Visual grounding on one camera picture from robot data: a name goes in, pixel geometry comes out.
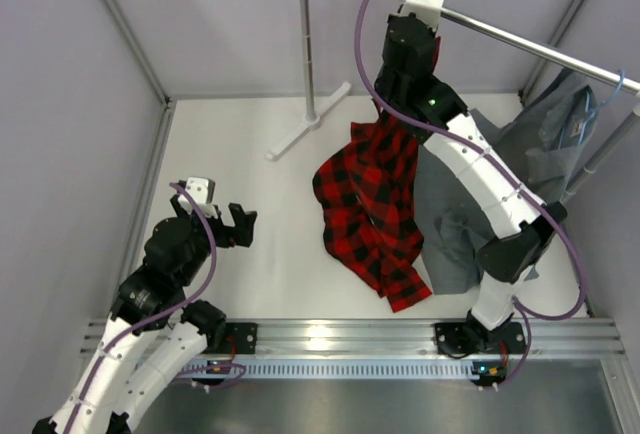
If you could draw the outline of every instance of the white bracket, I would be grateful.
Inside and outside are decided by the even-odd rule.
[[[444,0],[406,0],[400,9],[400,15],[415,14],[435,33],[438,32],[443,5]]]

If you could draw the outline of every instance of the cable clip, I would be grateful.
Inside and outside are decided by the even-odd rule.
[[[100,345],[98,345],[98,348],[96,349],[96,351],[98,351],[98,355],[100,357],[106,357],[107,359],[111,359],[112,361],[121,361],[122,360],[122,355],[120,355],[120,357],[117,357],[113,354],[111,354],[110,352],[107,352],[104,350],[104,344],[100,343]]]
[[[491,146],[485,147],[484,150],[482,151],[482,154],[478,156],[478,160],[484,159],[485,157],[487,157],[489,154],[491,154],[492,150],[493,149],[491,148]]]

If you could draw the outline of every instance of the metal floor plate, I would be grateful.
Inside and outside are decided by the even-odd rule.
[[[468,381],[247,380],[172,386],[136,434],[619,434],[600,363],[540,361],[499,392]]]

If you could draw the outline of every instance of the black mounting bracket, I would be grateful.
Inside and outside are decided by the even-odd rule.
[[[204,354],[254,355],[258,342],[258,324],[253,322],[227,322],[223,340],[216,348],[207,348]]]
[[[436,328],[438,352],[452,358],[464,358],[472,354],[500,355],[504,342],[508,354],[524,354],[526,342],[522,325],[509,321],[492,333],[490,339],[479,336],[475,326],[468,321],[439,322]]]

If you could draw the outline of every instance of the metal rod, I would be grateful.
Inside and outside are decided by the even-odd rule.
[[[136,63],[142,70],[142,73],[151,86],[151,89],[153,89],[153,92],[155,93],[160,103],[162,105],[166,105],[168,96],[165,90],[162,88],[162,84],[160,84],[158,76],[156,76],[156,73],[153,71],[149,60],[147,59],[147,56],[142,50],[142,47],[140,47],[140,43],[133,34],[129,23],[125,19],[124,14],[122,13],[122,9],[120,9],[120,6],[116,2],[116,0],[101,1],[107,13],[109,14],[109,17],[111,17],[114,26],[122,36],[125,45],[129,48]]]
[[[148,158],[145,160],[144,176],[135,197],[134,214],[128,229],[126,249],[120,261],[117,286],[131,275],[138,259],[175,110],[176,101],[171,100],[163,108],[160,121],[156,126],[153,144]],[[115,286],[113,292],[114,297],[117,295],[117,286]]]
[[[318,120],[313,92],[313,63],[311,60],[311,23],[309,22],[309,0],[300,0],[300,21],[302,23],[302,74],[307,105],[305,119],[314,123]]]
[[[582,9],[582,6],[584,6],[585,2],[586,0],[571,0],[564,14],[562,15],[562,18],[560,19],[560,23],[556,26],[553,34],[551,35],[551,38],[549,38],[549,41],[547,42],[548,45],[554,47],[560,45],[565,35],[567,34],[569,27],[571,26],[571,24],[573,24],[573,21]],[[540,78],[542,77],[542,73],[544,72],[544,68],[546,65],[547,61],[545,59],[538,59],[535,67],[527,77],[527,82],[522,88],[522,100],[525,105],[530,100],[531,94],[540,82]]]
[[[611,86],[617,86],[620,82],[620,75],[618,73],[607,71],[606,69],[602,69],[584,61],[580,61],[571,56],[567,56],[566,54],[558,52],[557,50],[549,46],[529,41],[528,39],[512,34],[498,27],[491,26],[485,22],[478,21],[477,19],[466,16],[464,14],[460,14],[459,12],[453,11],[446,7],[442,8],[442,17],[444,19],[448,19],[449,21],[455,22],[456,24],[460,24],[461,26],[472,29],[476,32],[481,32],[482,34],[485,34],[489,37],[493,37],[494,39],[498,39],[499,41],[510,44],[514,47],[517,47],[518,49],[522,49],[523,51],[535,54],[536,56],[542,57],[543,59],[546,59],[548,61],[554,62],[564,67],[568,67],[570,69],[573,69],[574,71],[581,72],[586,76],[592,77],[593,79],[597,79]],[[627,78],[622,83],[622,88],[625,91],[635,95],[640,92],[640,83]]]
[[[639,120],[640,117],[638,117],[638,114],[632,111],[625,120],[620,123],[616,130],[613,131],[607,140],[602,143],[595,154],[589,158],[584,166],[582,166],[582,169],[580,169],[580,171],[571,178],[564,194],[562,195],[561,201],[568,200],[578,191],[584,181],[596,172],[598,167],[600,167],[605,159],[609,157],[611,152],[613,152],[613,149],[618,146],[622,139],[629,135]]]

